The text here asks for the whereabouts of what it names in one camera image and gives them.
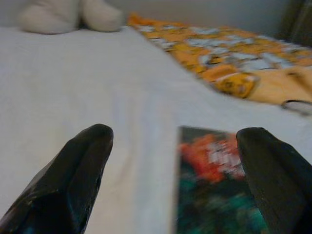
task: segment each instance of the white plush toy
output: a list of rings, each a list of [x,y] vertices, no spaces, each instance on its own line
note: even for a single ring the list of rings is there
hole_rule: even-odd
[[[104,0],[35,0],[19,16],[22,30],[41,34],[74,31],[80,19],[92,30],[115,32],[123,14]]]

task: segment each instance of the bedding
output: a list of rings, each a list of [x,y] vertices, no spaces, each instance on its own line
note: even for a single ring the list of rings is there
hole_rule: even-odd
[[[136,14],[129,25],[223,93],[273,104],[312,101],[309,48],[230,27],[191,27]]]
[[[173,225],[178,126],[264,127],[312,162],[312,122],[203,86],[131,27],[39,35],[0,27],[0,216],[80,130],[114,146],[86,234],[166,234]]]

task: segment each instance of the white blanket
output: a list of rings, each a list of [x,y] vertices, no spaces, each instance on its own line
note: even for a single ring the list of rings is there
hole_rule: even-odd
[[[37,35],[0,28],[0,216],[80,130],[114,147],[87,234],[166,234],[177,130],[261,126],[312,162],[312,121],[210,90],[134,30]]]

